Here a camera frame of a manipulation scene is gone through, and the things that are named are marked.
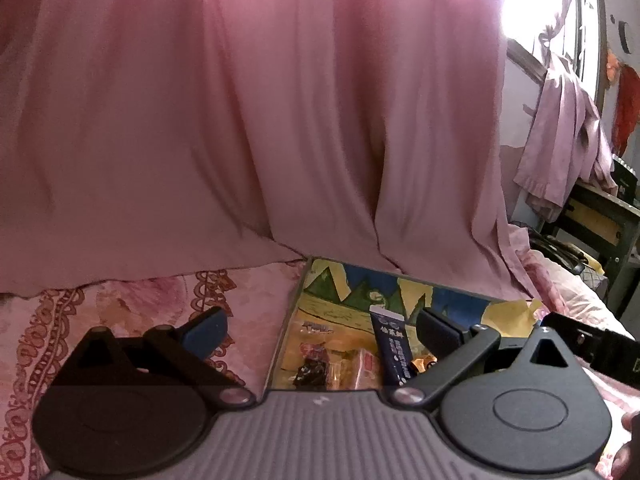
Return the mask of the person's right hand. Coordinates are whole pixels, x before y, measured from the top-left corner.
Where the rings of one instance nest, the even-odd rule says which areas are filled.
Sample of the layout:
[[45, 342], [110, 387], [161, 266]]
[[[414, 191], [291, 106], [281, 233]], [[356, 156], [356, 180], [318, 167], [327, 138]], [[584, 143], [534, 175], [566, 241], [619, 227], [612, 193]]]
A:
[[612, 478], [615, 480], [640, 479], [640, 414], [623, 416], [623, 427], [630, 432], [630, 440], [616, 453], [612, 463]]

